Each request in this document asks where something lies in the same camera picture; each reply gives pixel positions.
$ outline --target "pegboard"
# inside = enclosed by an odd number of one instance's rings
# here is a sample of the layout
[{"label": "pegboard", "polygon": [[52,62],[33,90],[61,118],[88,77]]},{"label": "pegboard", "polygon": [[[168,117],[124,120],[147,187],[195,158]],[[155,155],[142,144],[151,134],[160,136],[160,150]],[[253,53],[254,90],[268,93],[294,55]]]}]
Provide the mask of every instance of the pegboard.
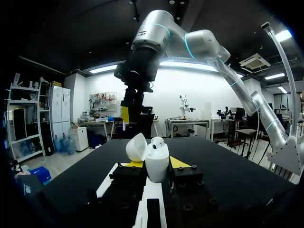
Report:
[{"label": "pegboard", "polygon": [[117,104],[117,94],[116,92],[90,94],[89,103],[91,111],[115,111],[115,104]]}]

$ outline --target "yellow tape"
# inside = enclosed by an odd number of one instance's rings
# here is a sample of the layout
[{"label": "yellow tape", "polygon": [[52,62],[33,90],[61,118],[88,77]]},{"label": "yellow tape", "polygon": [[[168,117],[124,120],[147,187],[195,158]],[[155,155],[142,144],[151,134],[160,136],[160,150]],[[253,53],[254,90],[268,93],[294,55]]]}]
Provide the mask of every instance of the yellow tape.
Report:
[{"label": "yellow tape", "polygon": [[142,168],[143,167],[143,161],[140,161],[140,162],[132,161],[129,164],[126,164],[125,166],[127,166],[127,167],[135,166],[135,167],[138,167],[138,168]]},{"label": "yellow tape", "polygon": [[171,164],[172,164],[172,168],[178,168],[178,167],[191,167],[190,165],[181,162],[180,160],[177,160],[176,158],[173,158],[172,156],[170,156],[170,160],[171,160]]},{"label": "yellow tape", "polygon": [[122,116],[121,118],[123,119],[124,122],[129,123],[130,119],[129,119],[129,108],[128,107],[124,107],[122,106]]},{"label": "yellow tape", "polygon": [[[186,163],[183,163],[180,160],[178,160],[176,158],[173,158],[172,156],[170,156],[170,160],[171,160],[172,168],[174,168],[174,169],[178,168],[178,167],[184,167],[184,168],[191,167],[190,165],[188,165]],[[142,168],[143,167],[143,161],[140,161],[140,162],[132,161],[129,164],[126,164],[125,166],[127,166],[127,167],[135,166],[135,167],[138,167],[138,168]]]}]

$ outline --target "metal bracket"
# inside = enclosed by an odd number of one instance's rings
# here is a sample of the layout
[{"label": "metal bracket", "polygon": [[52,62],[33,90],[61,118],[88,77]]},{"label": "metal bracket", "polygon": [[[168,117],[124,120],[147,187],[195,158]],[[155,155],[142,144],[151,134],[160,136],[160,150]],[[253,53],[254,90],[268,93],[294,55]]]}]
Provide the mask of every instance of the metal bracket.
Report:
[{"label": "metal bracket", "polygon": [[297,138],[290,136],[280,150],[268,157],[268,161],[297,175],[301,175],[303,161],[300,160],[300,151],[297,146]]}]

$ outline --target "white refrigerator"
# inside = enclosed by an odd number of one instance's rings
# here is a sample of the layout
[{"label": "white refrigerator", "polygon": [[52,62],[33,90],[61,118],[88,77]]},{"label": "white refrigerator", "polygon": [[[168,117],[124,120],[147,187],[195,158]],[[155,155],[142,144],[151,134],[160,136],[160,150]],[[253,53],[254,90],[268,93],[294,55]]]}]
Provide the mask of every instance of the white refrigerator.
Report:
[{"label": "white refrigerator", "polygon": [[68,136],[70,123],[70,97],[71,90],[53,86],[51,90],[51,122],[53,139],[55,135],[61,139],[63,133]]}]

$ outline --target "robot arm in background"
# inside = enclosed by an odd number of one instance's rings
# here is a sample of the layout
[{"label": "robot arm in background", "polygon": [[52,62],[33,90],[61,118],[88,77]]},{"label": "robot arm in background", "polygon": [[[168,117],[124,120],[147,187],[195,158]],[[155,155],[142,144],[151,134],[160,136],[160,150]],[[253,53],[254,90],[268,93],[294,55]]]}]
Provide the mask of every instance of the robot arm in background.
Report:
[{"label": "robot arm in background", "polygon": [[[115,72],[115,76],[128,86],[121,106],[125,111],[130,109],[129,116],[136,118],[140,113],[143,93],[152,92],[149,82],[155,80],[159,59],[165,53],[169,57],[189,57],[207,61],[216,68],[239,97],[246,113],[251,116],[259,111],[274,152],[269,157],[270,161],[300,175],[304,164],[304,150],[301,150],[304,143],[300,145],[296,137],[286,135],[262,95],[258,92],[251,95],[248,93],[236,72],[225,64],[230,53],[217,42],[211,31],[187,33],[174,22],[173,16],[164,10],[154,10],[145,18],[132,43],[132,54]],[[122,114],[124,121],[128,122],[129,116],[123,111]]]},{"label": "robot arm in background", "polygon": [[180,95],[180,99],[181,99],[181,106],[180,106],[180,110],[181,110],[181,116],[183,120],[186,120],[186,113],[185,111],[188,112],[193,112],[193,110],[196,110],[196,108],[189,108],[188,106],[188,101],[187,101],[187,97],[186,95]]}]

